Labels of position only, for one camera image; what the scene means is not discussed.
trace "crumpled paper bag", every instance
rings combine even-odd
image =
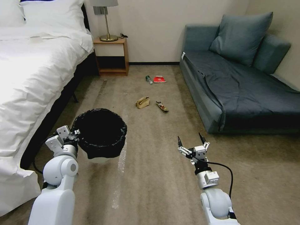
[[[142,97],[141,99],[137,100],[135,103],[135,106],[138,109],[142,109],[150,104],[150,98],[149,97]]]

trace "gray sofa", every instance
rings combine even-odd
[[[266,35],[251,67],[209,51],[219,26],[185,27],[180,68],[208,133],[296,133],[300,92],[273,74],[290,44]]]

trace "wooden nightstand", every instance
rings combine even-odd
[[[99,75],[128,75],[129,59],[126,38],[119,38],[114,42],[103,42],[96,38],[94,47]]]

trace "brass lamp stand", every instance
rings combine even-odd
[[[110,35],[109,30],[108,30],[106,10],[107,10],[107,8],[104,7],[104,15],[105,15],[105,23],[106,23],[106,31],[107,31],[107,33],[106,33],[106,35],[100,36],[100,41],[105,41],[105,42],[116,41],[116,40],[118,40],[118,37],[116,35]]]

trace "white bedsheet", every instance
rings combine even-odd
[[[0,29],[0,216],[40,194],[36,173],[19,167],[21,157],[92,50],[92,37],[83,32]]]

